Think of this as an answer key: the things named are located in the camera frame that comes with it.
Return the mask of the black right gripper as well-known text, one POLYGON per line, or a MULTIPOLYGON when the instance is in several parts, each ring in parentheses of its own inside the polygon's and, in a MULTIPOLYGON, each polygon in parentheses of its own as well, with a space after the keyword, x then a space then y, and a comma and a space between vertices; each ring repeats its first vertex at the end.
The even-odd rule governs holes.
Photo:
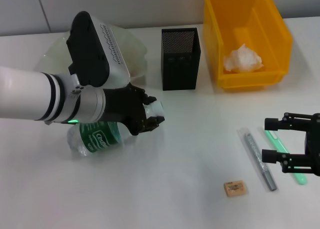
POLYGON ((285 112, 282 119, 266 118, 265 131, 293 130, 306 132, 305 155, 262 150, 264 163, 280 163, 283 173, 320 175, 320 114, 313 115, 285 112))

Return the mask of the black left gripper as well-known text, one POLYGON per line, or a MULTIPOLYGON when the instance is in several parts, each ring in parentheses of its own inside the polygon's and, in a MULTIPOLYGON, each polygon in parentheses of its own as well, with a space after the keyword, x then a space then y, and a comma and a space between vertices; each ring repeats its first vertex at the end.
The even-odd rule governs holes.
POLYGON ((103 92, 105 107, 102 120, 125 125, 133 136, 151 132, 165 121, 164 116, 147 118, 144 106, 155 102, 157 98, 147 95, 140 87, 128 84, 123 88, 104 89, 103 92))

